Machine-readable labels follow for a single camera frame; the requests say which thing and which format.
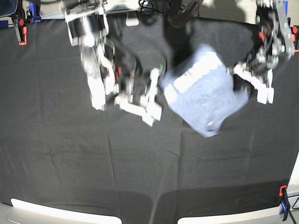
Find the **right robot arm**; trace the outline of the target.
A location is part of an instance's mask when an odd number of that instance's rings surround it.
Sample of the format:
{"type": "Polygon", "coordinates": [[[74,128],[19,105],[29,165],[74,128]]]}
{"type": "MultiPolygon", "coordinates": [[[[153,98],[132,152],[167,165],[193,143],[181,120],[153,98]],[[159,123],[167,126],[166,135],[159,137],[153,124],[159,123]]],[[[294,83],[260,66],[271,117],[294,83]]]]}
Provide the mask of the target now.
{"type": "Polygon", "coordinates": [[[120,70],[115,61],[116,51],[119,49],[125,54],[128,50],[108,37],[110,30],[104,2],[94,0],[88,8],[72,12],[75,7],[86,3],[86,0],[63,0],[62,7],[71,45],[79,47],[92,107],[106,111],[111,105],[116,105],[153,126],[162,116],[162,106],[156,97],[167,63],[163,62],[150,71],[144,90],[138,93],[135,90],[135,79],[141,72],[138,58],[130,53],[132,68],[120,70]]]}

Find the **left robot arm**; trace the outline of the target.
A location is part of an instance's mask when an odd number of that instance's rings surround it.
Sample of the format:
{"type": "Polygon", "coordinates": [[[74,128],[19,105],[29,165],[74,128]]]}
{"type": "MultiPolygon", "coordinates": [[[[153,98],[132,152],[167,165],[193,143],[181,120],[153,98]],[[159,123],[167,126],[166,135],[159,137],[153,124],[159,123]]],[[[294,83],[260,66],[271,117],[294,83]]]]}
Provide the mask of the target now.
{"type": "Polygon", "coordinates": [[[280,61],[295,54],[295,46],[284,2],[257,0],[256,5],[257,37],[261,44],[245,61],[228,68],[228,72],[253,86],[257,102],[265,105],[274,100],[273,70],[280,61]]]}

